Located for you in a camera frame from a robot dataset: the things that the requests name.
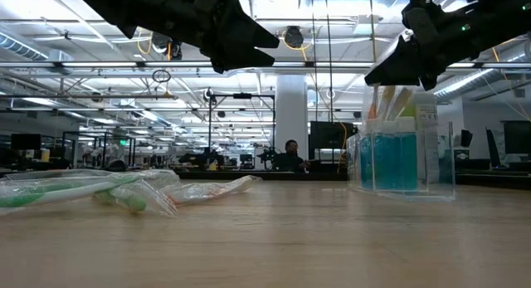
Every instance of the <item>table surface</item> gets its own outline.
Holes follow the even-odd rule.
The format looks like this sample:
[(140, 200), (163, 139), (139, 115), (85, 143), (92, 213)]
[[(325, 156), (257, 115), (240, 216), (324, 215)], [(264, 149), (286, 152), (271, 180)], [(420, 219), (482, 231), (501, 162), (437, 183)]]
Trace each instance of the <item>table surface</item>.
[(263, 182), (131, 216), (89, 199), (0, 217), (2, 287), (530, 287), (531, 193), (406, 203)]

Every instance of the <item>metal frame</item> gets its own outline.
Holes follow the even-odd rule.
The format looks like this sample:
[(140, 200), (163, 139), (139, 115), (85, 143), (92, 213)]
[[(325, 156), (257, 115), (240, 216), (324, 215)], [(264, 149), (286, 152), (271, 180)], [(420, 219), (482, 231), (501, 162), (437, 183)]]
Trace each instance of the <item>metal frame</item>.
[[(239, 94), (211, 94), (208, 99), (208, 152), (210, 152), (210, 148), (212, 147), (212, 111), (215, 110), (227, 97), (236, 98)], [(272, 148), (275, 147), (275, 124), (276, 124), (276, 102), (275, 102), (275, 96), (274, 95), (256, 95), (256, 94), (246, 94), (247, 96), (250, 96), (249, 100), (253, 98), (258, 98), (260, 101), (264, 103), (264, 105), (267, 105), (267, 103), (264, 102), (262, 98), (271, 98), (273, 100), (273, 108), (269, 107), (267, 105), (267, 108), (273, 113), (273, 127), (272, 127), (272, 134), (273, 134), (273, 140), (272, 140)], [(212, 108), (212, 99), (216, 97), (221, 97), (221, 99), (217, 102), (216, 106)]]
[[(131, 166), (131, 164), (134, 164), (134, 157), (136, 156), (136, 138), (128, 136), (128, 135), (113, 135), (109, 131), (63, 131), (62, 136), (62, 142), (61, 142), (61, 149), (65, 151), (65, 140), (67, 135), (77, 135), (78, 137), (84, 137), (84, 138), (94, 138), (94, 146), (101, 147), (101, 138), (102, 136), (94, 136), (94, 135), (88, 135), (88, 134), (103, 134), (103, 154), (101, 155), (101, 166), (105, 166), (105, 155), (107, 153), (107, 140), (108, 139), (128, 139), (129, 140), (129, 159), (128, 159), (128, 167)], [(75, 145), (72, 141), (72, 164), (74, 161), (74, 154), (75, 154)]]

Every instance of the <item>man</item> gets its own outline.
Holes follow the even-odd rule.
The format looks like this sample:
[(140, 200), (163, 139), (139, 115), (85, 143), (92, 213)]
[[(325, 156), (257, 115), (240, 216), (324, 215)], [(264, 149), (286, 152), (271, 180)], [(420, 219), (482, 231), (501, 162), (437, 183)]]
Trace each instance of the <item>man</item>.
[(297, 149), (299, 145), (293, 139), (285, 142), (285, 153), (278, 154), (275, 157), (275, 162), (273, 163), (273, 169), (279, 171), (288, 171), (295, 173), (304, 173), (304, 169), (309, 167), (309, 162), (304, 161), (297, 154)]

